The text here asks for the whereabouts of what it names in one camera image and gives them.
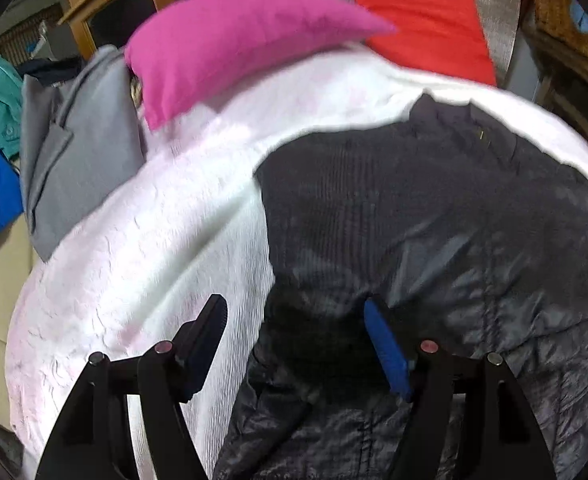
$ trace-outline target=white blanket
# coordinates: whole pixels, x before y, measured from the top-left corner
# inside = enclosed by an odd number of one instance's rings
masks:
[[[203,391],[184,407],[211,475],[273,283],[252,173],[276,146],[312,131],[403,117],[424,91],[474,102],[588,177],[588,145],[561,120],[486,86],[403,70],[359,45],[252,78],[147,133],[148,162],[62,241],[25,283],[6,354],[12,426],[39,457],[93,351],[140,355],[195,319],[213,292],[229,321]],[[140,404],[130,402],[142,480],[153,478]]]

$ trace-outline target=red fabric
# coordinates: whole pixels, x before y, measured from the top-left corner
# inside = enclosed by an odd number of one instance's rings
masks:
[[[496,86],[474,0],[356,0],[394,23],[397,34],[367,41],[400,66]]]

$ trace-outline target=black jacket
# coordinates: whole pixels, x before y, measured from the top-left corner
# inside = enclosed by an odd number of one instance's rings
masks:
[[[588,459],[588,181],[472,105],[310,134],[257,170],[275,284],[214,478],[383,478],[408,416],[362,322],[503,354],[559,479]],[[452,471],[455,406],[441,474]]]

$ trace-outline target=pink pillow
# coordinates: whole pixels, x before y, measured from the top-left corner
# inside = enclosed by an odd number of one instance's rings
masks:
[[[125,59],[150,129],[263,68],[394,25],[341,0],[181,0],[132,35]]]

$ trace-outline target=pillow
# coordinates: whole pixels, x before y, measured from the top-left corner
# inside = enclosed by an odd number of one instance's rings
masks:
[[[396,34],[367,41],[400,66],[496,86],[475,0],[356,0],[388,19]]]
[[[250,73],[392,32],[386,20],[340,0],[181,0],[138,27],[125,58],[153,130]]]

